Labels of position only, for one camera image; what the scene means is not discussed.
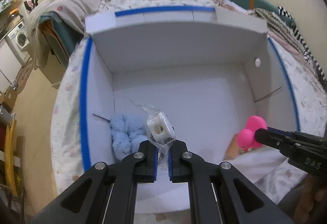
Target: washing machine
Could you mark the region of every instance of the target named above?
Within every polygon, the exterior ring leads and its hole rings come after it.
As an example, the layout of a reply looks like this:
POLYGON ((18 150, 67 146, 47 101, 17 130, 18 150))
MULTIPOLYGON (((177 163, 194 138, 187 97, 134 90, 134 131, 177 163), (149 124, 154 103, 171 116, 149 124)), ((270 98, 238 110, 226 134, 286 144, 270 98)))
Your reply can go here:
POLYGON ((24 66, 30 58, 27 51, 22 51, 29 44, 25 24, 19 22, 7 35, 6 41, 20 64, 24 66))

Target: plastic bag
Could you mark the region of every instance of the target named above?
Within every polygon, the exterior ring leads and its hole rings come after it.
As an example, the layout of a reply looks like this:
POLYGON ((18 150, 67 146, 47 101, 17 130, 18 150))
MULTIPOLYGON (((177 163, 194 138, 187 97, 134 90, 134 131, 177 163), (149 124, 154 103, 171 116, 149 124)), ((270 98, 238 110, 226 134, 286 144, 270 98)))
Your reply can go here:
POLYGON ((171 126, 168 117, 163 111, 156 109, 151 105, 139 104, 134 101, 131 102, 148 115, 147 136, 151 144, 157 147, 160 151, 158 165, 161 166, 163 163, 168 164, 168 151, 176 139, 175 131, 171 126))

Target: rug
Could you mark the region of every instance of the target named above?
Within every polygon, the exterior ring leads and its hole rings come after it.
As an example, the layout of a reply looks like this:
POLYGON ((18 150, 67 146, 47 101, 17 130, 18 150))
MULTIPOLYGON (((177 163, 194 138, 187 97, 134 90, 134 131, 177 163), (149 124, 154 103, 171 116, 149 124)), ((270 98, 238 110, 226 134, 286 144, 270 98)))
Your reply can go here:
POLYGON ((33 70, 33 66, 34 66, 34 63, 32 60, 30 60, 19 70, 17 77, 16 77, 16 81, 18 84, 18 88, 16 90, 17 94, 22 92, 22 90, 24 89, 27 79, 33 70))

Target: pink duck toy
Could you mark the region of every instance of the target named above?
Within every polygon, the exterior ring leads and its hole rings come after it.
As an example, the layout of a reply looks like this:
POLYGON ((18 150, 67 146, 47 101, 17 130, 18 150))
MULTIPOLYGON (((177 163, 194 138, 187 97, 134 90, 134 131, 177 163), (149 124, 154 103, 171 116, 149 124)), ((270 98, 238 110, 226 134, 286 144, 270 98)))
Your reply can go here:
POLYGON ((251 116, 245 125, 245 129, 241 130, 238 133, 238 137, 237 137, 238 146, 243 147, 245 149, 249 149, 250 147, 252 148, 261 147, 262 144, 258 143, 254 139, 255 131, 260 128, 264 128, 264 129, 268 128, 265 120, 260 116, 251 116))

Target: orange strap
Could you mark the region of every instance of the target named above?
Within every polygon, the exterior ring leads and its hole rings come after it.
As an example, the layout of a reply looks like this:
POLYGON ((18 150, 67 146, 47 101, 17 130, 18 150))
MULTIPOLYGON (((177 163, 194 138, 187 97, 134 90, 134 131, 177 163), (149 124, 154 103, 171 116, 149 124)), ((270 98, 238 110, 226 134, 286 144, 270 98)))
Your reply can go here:
POLYGON ((250 10, 254 9, 254 1, 255 0, 250 0, 250 5, 249 5, 250 10))

